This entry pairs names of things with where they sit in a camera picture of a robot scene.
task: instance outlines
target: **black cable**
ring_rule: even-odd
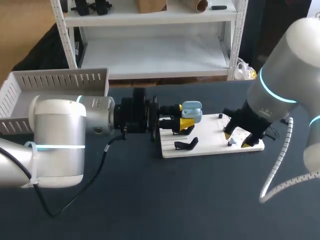
[[[45,197],[44,195],[42,194],[42,191],[40,189],[40,187],[37,185],[37,184],[34,184],[33,185],[33,188],[40,200],[40,203],[44,209],[44,211],[46,212],[46,214],[48,214],[49,217],[51,218],[55,218],[57,217],[58,215],[60,215],[67,207],[69,207],[73,202],[74,200],[77,199],[77,197],[79,197],[84,191],[86,191],[93,183],[94,181],[97,179],[99,173],[101,172],[103,166],[104,166],[104,163],[106,161],[106,156],[107,156],[107,152],[108,152],[108,149],[109,149],[109,146],[114,143],[115,141],[118,141],[118,140],[125,140],[126,137],[127,137],[127,131],[126,129],[124,130],[123,134],[122,135],[119,135],[119,136],[116,136],[114,138],[112,138],[108,143],[107,145],[105,146],[105,149],[103,151],[103,154],[102,154],[102,158],[101,158],[101,162],[100,162],[100,165],[96,171],[96,173],[94,174],[94,176],[91,178],[91,180],[89,182],[87,182],[84,187],[64,206],[62,207],[59,211],[57,211],[56,213],[52,213],[51,210],[49,209],[49,206],[45,200]],[[0,154],[3,154],[4,156],[6,156],[8,159],[10,159],[14,164],[16,164],[22,171],[23,173],[27,176],[27,178],[30,180],[31,179],[31,173],[28,171],[28,169],[26,169],[26,167],[24,165],[21,164],[21,162],[16,159],[12,154],[10,154],[9,152],[7,152],[6,150],[4,150],[3,148],[0,147]]]
[[[274,132],[274,134],[275,134],[275,136],[276,136],[277,139],[280,138],[280,135],[279,135],[278,131],[277,131],[274,127],[269,126],[269,128],[272,129],[272,131]]]

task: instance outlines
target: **wooden floor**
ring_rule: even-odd
[[[0,85],[54,23],[50,0],[0,0]]]

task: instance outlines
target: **blue plastic piece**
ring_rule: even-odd
[[[234,140],[233,138],[231,138],[229,142],[230,142],[231,144],[237,144],[236,140]]]
[[[184,103],[182,103],[182,110],[185,109],[201,109],[202,108],[202,104],[199,101],[185,101]]]
[[[194,123],[200,123],[202,119],[202,111],[199,108],[196,109],[184,109],[182,111],[183,119],[194,119]]]

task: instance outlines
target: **cable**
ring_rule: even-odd
[[[127,137],[127,130],[124,129],[123,131],[123,134],[122,135],[119,135],[119,136],[116,136],[114,138],[112,138],[105,146],[104,148],[104,151],[103,151],[103,154],[102,154],[102,158],[101,158],[101,162],[100,162],[100,165],[96,171],[96,173],[94,174],[94,176],[91,178],[91,180],[89,182],[87,182],[84,187],[64,206],[62,207],[59,211],[57,211],[56,213],[52,213],[52,211],[49,209],[49,206],[45,200],[45,197],[40,189],[40,187],[37,185],[37,184],[34,184],[33,185],[33,188],[40,200],[40,203],[43,207],[43,210],[46,212],[46,214],[51,217],[51,218],[56,218],[57,216],[59,216],[67,207],[69,207],[73,202],[74,200],[77,199],[77,197],[79,197],[84,191],[86,191],[93,183],[94,181],[97,179],[99,173],[101,172],[103,166],[104,166],[104,163],[106,161],[106,156],[107,156],[107,152],[108,152],[108,149],[110,147],[110,145],[112,143],[114,143],[115,141],[118,141],[118,140],[126,140],[126,137]],[[31,174],[30,172],[26,169],[26,167],[24,165],[22,165],[22,163],[16,159],[12,154],[10,154],[9,152],[7,152],[6,150],[4,150],[3,148],[0,147],[0,153],[3,154],[4,156],[6,156],[8,159],[10,159],[14,164],[16,164],[22,171],[23,173],[28,177],[28,179],[30,180],[31,179]]]
[[[311,172],[311,173],[308,173],[308,174],[304,174],[304,175],[300,175],[300,176],[297,176],[297,177],[294,177],[292,179],[289,179],[277,186],[275,186],[273,189],[271,189],[268,193],[267,193],[267,190],[268,190],[268,187],[270,186],[274,176],[276,175],[285,155],[286,155],[286,152],[287,152],[287,149],[288,149],[288,146],[289,146],[289,143],[290,143],[290,139],[291,139],[291,134],[292,134],[292,129],[293,129],[293,126],[294,126],[294,120],[292,117],[289,118],[289,124],[288,124],[288,130],[287,130],[287,134],[286,134],[286,137],[285,137],[285,140],[284,140],[284,145],[282,147],[282,150],[280,152],[280,155],[278,157],[278,159],[276,160],[268,178],[266,179],[263,187],[262,187],[262,190],[261,190],[261,193],[260,193],[260,197],[259,197],[259,201],[260,203],[265,203],[266,201],[268,201],[270,198],[272,198],[274,195],[276,195],[277,193],[281,192],[282,190],[290,187],[290,186],[293,186],[293,185],[296,185],[296,184],[299,184],[299,183],[302,183],[302,182],[305,182],[305,181],[308,181],[308,180],[311,180],[311,179],[315,179],[315,178],[318,178],[320,177],[320,174],[319,172]]]
[[[276,136],[277,139],[280,138],[280,135],[279,135],[277,129],[275,129],[275,128],[272,127],[272,126],[269,126],[269,128],[271,128],[271,130],[274,132],[274,134],[275,134],[275,136]]]

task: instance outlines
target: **cardboard box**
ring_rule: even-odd
[[[141,14],[156,13],[167,10],[167,0],[135,0]]]

